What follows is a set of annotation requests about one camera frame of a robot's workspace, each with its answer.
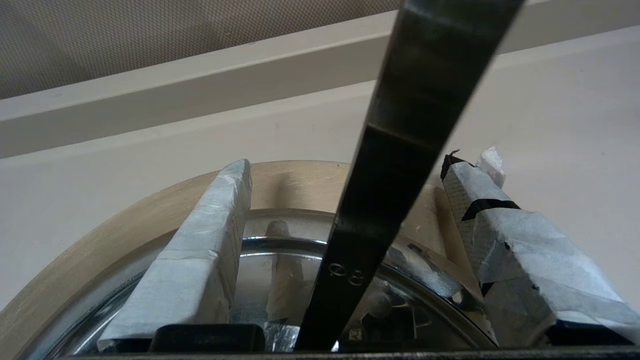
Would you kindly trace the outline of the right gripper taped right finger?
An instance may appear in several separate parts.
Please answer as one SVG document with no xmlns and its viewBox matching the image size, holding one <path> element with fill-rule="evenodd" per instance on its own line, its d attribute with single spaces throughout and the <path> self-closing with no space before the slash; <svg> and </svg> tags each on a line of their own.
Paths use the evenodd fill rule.
<svg viewBox="0 0 640 360">
<path fill-rule="evenodd" d="M 450 153 L 439 174 L 499 346 L 638 346 L 639 313 L 576 242 L 503 191 L 500 173 Z"/>
</svg>

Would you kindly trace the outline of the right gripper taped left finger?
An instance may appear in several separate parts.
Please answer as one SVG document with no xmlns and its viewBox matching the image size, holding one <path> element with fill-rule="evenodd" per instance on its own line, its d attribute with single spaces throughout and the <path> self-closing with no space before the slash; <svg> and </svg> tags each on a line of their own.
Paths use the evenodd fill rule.
<svg viewBox="0 0 640 360">
<path fill-rule="evenodd" d="M 100 351 L 168 325 L 225 324 L 252 196 L 251 164 L 225 166 L 98 339 Z"/>
</svg>

